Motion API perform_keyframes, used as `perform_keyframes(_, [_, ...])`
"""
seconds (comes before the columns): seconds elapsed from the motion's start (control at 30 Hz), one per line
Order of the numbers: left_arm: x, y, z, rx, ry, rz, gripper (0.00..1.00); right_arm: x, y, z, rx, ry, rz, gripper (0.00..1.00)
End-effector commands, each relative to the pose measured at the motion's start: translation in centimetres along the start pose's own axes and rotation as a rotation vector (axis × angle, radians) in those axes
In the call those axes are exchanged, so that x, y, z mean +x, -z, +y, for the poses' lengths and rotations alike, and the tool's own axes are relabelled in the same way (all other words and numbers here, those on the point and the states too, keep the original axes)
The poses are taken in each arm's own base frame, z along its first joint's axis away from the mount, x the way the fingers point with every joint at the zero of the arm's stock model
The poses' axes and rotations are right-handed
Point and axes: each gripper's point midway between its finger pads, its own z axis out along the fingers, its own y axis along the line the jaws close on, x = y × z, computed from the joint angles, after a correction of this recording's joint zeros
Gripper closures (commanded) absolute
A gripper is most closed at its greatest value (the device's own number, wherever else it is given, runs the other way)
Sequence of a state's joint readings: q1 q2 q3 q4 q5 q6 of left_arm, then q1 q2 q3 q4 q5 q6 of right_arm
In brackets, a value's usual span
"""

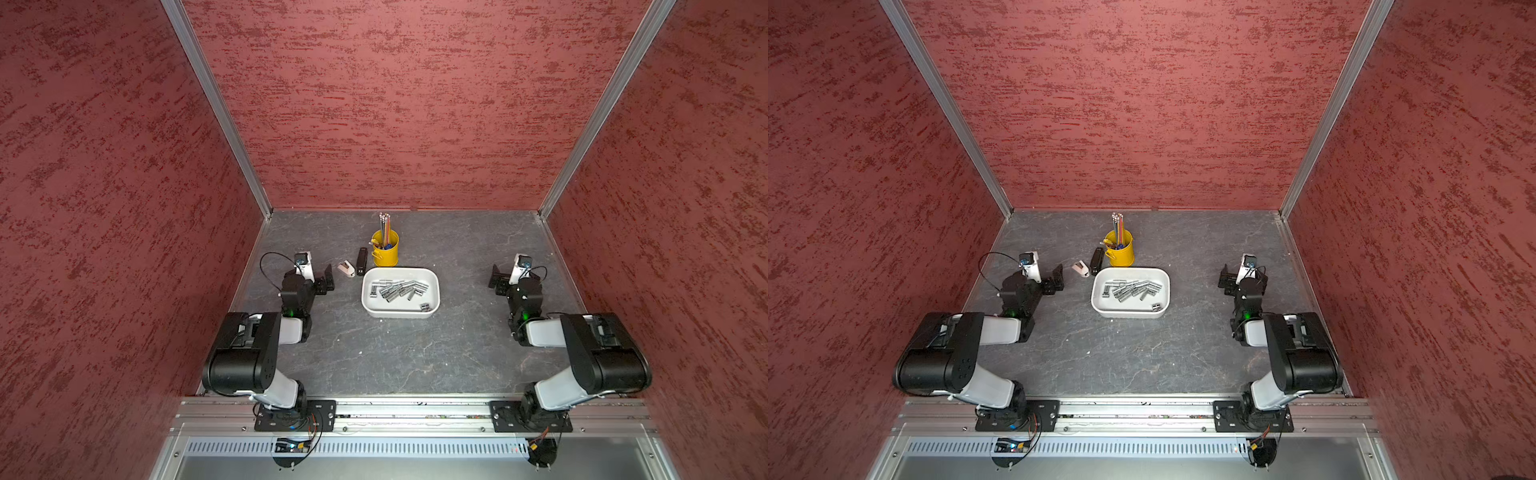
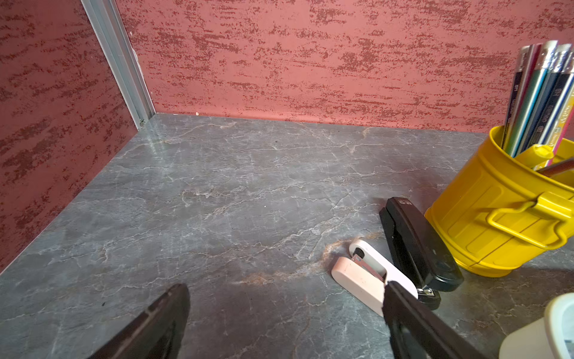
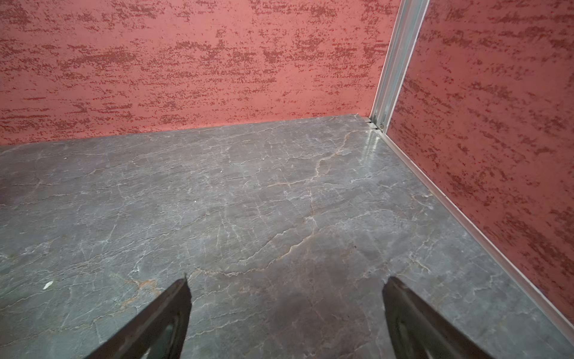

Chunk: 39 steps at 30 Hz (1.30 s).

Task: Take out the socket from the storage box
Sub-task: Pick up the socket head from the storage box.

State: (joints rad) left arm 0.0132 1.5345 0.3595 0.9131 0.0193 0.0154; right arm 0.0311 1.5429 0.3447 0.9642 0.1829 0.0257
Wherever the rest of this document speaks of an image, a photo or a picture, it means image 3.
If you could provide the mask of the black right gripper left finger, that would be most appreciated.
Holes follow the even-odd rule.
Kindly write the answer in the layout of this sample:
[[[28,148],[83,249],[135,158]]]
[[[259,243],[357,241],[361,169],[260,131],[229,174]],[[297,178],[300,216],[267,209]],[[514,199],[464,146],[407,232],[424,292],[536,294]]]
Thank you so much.
[[[191,313],[187,278],[173,282],[89,358],[179,358]]]

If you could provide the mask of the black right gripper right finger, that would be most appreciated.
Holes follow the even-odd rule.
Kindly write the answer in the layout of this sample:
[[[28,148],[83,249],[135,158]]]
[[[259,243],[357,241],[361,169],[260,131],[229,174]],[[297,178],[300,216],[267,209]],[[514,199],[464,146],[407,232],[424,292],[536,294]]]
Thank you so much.
[[[387,327],[397,358],[490,358],[403,281],[382,289]]]

